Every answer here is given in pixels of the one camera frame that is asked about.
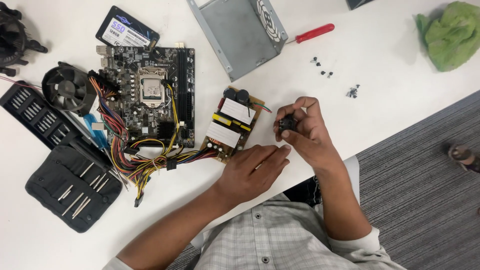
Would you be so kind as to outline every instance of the wire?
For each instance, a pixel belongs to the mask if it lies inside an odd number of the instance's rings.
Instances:
[[[257,102],[254,102],[253,105],[256,106],[256,107],[262,108],[269,113],[272,113],[272,111],[269,108],[265,107],[265,105],[262,105],[262,104],[257,103]]]
[[[113,165],[122,172],[131,182],[137,187],[137,199],[144,194],[145,186],[150,180],[153,172],[162,168],[166,168],[169,162],[176,162],[177,164],[184,164],[194,162],[200,159],[216,157],[217,153],[209,148],[202,151],[189,151],[183,153],[184,146],[174,148],[175,139],[177,138],[180,123],[177,114],[177,104],[175,101],[175,94],[172,87],[166,84],[170,91],[171,110],[173,114],[173,121],[175,124],[175,131],[168,146],[161,140],[154,138],[147,138],[133,143],[130,147],[141,147],[146,142],[154,142],[162,146],[161,153],[153,159],[145,158],[140,155],[130,155],[129,159],[125,157],[124,151],[128,146],[130,138],[128,130],[125,128],[123,119],[112,110],[107,104],[107,98],[116,95],[110,89],[101,86],[94,78],[89,79],[98,95],[98,112],[101,114],[101,120],[107,127],[110,134],[110,153],[112,156]]]
[[[0,79],[5,80],[5,81],[7,81],[7,82],[11,82],[11,83],[16,84],[16,85],[19,85],[19,86],[30,87],[30,88],[36,89],[36,90],[38,90],[38,91],[42,91],[42,87],[40,87],[40,86],[36,86],[36,85],[22,85],[22,84],[14,81],[14,80],[11,80],[11,79],[9,79],[9,78],[7,78],[7,77],[3,77],[3,76],[0,76]]]

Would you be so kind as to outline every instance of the hand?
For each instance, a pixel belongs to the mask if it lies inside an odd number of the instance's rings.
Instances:
[[[297,122],[297,132],[285,130],[279,133],[278,121],[287,114],[293,114]],[[314,169],[327,169],[342,162],[332,144],[316,98],[300,97],[295,103],[278,109],[274,123],[277,142],[284,139],[291,144],[298,154]]]
[[[257,198],[267,191],[290,161],[289,145],[260,146],[238,152],[233,156],[222,176],[212,186],[222,203],[231,209]]]

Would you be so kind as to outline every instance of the green plastic bag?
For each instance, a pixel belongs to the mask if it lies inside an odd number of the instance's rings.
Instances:
[[[441,19],[417,16],[417,27],[433,64],[441,72],[466,63],[480,48],[480,8],[465,2],[449,4]]]

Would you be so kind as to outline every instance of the shirt sleeve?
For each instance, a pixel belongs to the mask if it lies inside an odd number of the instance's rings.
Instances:
[[[102,270],[133,270],[119,258],[113,257]]]
[[[379,234],[380,231],[372,227],[372,231],[363,238],[338,241],[329,237],[328,242],[335,254],[355,263],[361,269],[405,270],[390,259],[385,249],[380,245]]]

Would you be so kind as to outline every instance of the foot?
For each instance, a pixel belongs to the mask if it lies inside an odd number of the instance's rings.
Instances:
[[[452,145],[448,150],[448,156],[462,166],[466,171],[480,173],[480,157],[475,155],[465,145]]]

